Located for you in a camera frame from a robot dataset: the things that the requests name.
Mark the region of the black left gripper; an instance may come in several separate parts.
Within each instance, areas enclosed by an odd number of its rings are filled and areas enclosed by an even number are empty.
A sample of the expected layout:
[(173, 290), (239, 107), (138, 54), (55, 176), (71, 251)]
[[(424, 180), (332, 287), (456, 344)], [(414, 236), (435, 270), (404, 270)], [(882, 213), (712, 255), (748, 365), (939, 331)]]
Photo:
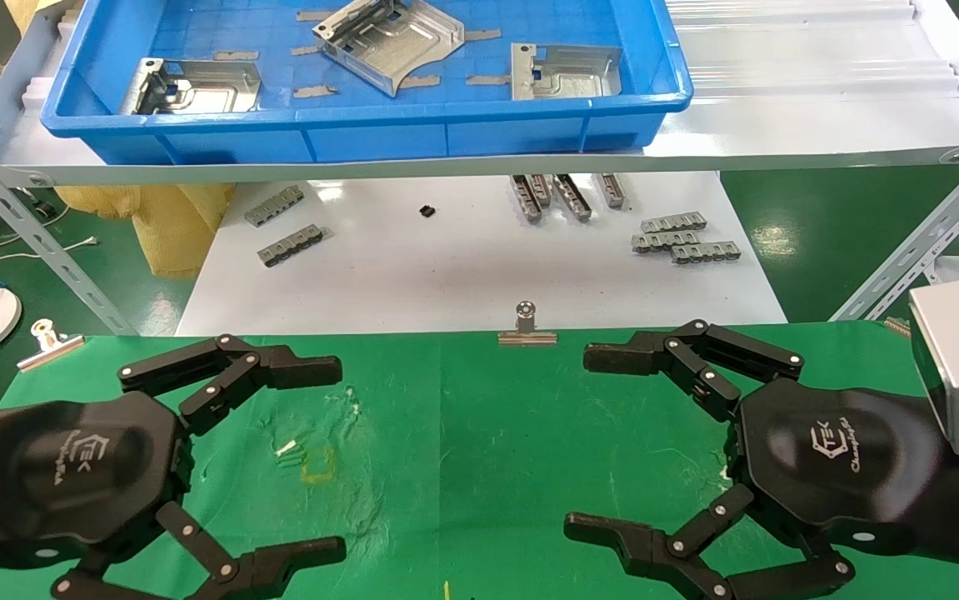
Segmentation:
[(103, 576), (164, 531), (207, 571), (188, 599), (277, 599), (297, 571), (346, 558), (339, 536), (232, 557), (179, 504), (193, 467), (181, 419), (144, 392), (0, 409), (0, 569), (82, 558), (53, 598), (160, 599)]

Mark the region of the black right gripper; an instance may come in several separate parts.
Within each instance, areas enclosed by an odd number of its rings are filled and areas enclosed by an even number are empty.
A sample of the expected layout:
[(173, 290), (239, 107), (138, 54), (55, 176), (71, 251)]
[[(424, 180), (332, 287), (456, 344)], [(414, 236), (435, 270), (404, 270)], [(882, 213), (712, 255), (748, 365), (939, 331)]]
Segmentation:
[[(662, 373), (717, 422), (736, 419), (736, 468), (755, 494), (730, 487), (672, 534), (570, 512), (564, 535), (615, 551), (627, 576), (668, 584), (685, 599), (832, 595), (856, 569), (830, 544), (959, 563), (959, 455), (929, 403), (807, 387), (796, 381), (803, 365), (799, 354), (701, 319), (586, 346), (586, 371)], [(742, 399), (718, 366), (768, 384)], [(756, 520), (785, 543), (797, 540), (803, 559), (722, 576), (702, 554), (754, 505)]]

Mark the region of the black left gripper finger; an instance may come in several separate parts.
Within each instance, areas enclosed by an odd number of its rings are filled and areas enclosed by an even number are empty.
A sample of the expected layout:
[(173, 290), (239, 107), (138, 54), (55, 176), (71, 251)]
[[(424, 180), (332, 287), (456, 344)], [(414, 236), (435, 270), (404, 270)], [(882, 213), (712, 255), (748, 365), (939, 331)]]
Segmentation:
[(335, 356), (298, 357), (286, 345), (256, 346), (224, 334), (125, 365), (118, 379), (123, 392), (151, 398), (204, 384), (179, 406), (187, 432), (202, 436), (262, 388), (297, 390), (340, 383), (342, 362)]

